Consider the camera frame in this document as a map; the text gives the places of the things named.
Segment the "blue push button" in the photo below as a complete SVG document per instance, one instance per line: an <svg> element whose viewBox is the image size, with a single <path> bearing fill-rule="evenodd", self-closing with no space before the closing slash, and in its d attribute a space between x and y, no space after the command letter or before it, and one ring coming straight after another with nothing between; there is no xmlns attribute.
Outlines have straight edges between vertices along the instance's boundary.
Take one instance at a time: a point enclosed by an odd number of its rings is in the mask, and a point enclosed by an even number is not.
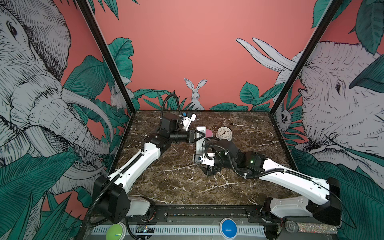
<svg viewBox="0 0 384 240"><path fill-rule="evenodd" d="M238 234L238 227L231 218L222 219L219 226L220 234L226 240L234 240Z"/></svg>

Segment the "glittery silver microphone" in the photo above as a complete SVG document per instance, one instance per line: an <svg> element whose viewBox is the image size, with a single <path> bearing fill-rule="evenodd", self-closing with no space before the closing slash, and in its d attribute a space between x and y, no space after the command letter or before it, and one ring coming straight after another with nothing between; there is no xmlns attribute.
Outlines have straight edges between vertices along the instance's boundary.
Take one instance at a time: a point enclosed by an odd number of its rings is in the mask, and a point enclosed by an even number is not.
<svg viewBox="0 0 384 240"><path fill-rule="evenodd" d="M328 235L336 235L338 233L337 227L326 224L286 221L284 226L289 233L311 233Z"/></svg>

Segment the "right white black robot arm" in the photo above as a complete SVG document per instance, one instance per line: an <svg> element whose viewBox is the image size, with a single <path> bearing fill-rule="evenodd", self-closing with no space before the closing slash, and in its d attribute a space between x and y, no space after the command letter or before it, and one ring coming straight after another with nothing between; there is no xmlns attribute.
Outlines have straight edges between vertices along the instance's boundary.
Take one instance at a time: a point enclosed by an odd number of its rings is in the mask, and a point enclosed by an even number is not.
<svg viewBox="0 0 384 240"><path fill-rule="evenodd" d="M198 140L194 158L207 176L231 169L242 179L268 181L299 194L295 198L267 198L260 210L264 216L313 217L327 225L341 224L340 182L335 178L299 173L257 152L242 152L233 142L216 137Z"/></svg>

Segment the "small green circuit board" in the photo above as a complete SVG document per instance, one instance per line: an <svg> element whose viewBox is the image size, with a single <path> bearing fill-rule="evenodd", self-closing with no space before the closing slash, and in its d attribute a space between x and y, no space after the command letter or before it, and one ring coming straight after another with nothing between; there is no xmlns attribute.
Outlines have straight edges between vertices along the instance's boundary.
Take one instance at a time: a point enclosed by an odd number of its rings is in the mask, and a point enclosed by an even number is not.
<svg viewBox="0 0 384 240"><path fill-rule="evenodd" d="M142 225L137 227L138 234L153 234L155 232L155 226Z"/></svg>

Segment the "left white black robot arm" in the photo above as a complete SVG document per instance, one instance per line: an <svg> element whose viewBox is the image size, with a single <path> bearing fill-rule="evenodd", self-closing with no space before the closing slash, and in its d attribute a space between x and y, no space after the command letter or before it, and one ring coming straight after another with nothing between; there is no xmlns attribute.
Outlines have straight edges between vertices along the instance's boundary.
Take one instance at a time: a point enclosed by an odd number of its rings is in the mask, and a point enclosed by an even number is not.
<svg viewBox="0 0 384 240"><path fill-rule="evenodd" d="M141 149L121 168L108 177L99 177L94 183L92 205L84 219L88 228L106 221L119 223L127 216L152 214L151 201L144 197L129 197L129 192L139 176L173 143L193 144L205 137L189 126L196 114L165 114L161 116L159 128L143 138Z"/></svg>

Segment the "green push button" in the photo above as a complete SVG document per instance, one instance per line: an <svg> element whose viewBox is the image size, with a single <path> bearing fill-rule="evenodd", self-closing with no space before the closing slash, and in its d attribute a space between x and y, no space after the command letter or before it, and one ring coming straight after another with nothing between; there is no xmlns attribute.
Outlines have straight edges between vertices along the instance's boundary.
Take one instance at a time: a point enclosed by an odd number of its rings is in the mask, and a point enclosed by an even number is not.
<svg viewBox="0 0 384 240"><path fill-rule="evenodd" d="M127 234L127 227L122 224L113 224L107 230L106 240L123 240Z"/></svg>

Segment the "white remote control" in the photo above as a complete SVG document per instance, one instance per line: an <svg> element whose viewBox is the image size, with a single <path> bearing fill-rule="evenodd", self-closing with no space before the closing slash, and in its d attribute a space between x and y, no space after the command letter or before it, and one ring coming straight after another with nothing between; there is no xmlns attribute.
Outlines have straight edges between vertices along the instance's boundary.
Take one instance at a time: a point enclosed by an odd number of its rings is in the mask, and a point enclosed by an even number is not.
<svg viewBox="0 0 384 240"><path fill-rule="evenodd" d="M197 130L201 131L201 132L206 132L206 127L196 127ZM200 141L196 142L196 152L195 154L203 154L204 152L204 147L203 147L203 144L204 144L204 139L201 139Z"/></svg>

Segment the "pink push button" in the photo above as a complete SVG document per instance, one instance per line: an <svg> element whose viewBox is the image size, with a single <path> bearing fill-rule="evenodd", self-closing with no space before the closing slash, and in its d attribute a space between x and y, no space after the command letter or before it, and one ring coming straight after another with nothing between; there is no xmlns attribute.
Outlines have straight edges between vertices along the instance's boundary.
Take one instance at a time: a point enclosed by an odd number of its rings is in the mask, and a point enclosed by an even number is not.
<svg viewBox="0 0 384 240"><path fill-rule="evenodd" d="M209 129L206 129L205 134L206 134L206 138L209 138L209 137L213 137L213 136L214 136L213 132L212 132L211 130L209 130Z"/></svg>

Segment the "white round alarm clock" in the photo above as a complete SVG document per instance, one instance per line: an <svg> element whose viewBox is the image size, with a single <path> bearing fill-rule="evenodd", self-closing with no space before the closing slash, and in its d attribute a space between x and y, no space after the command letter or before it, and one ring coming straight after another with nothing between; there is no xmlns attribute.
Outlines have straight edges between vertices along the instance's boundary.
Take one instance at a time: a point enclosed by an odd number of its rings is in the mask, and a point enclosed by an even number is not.
<svg viewBox="0 0 384 240"><path fill-rule="evenodd" d="M216 137L220 140L231 141L233 138L232 130L228 127L220 127L216 132Z"/></svg>

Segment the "black front mounting rail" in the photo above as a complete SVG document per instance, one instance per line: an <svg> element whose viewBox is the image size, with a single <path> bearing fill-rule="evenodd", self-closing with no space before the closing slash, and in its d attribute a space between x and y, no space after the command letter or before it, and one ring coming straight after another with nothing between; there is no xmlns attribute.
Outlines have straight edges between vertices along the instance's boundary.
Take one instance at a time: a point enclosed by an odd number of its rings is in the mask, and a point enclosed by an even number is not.
<svg viewBox="0 0 384 240"><path fill-rule="evenodd" d="M155 205L151 224L166 223L172 219L182 218L196 220L208 219L245 219L247 223L279 223L293 216L279 218L262 211L261 205Z"/></svg>

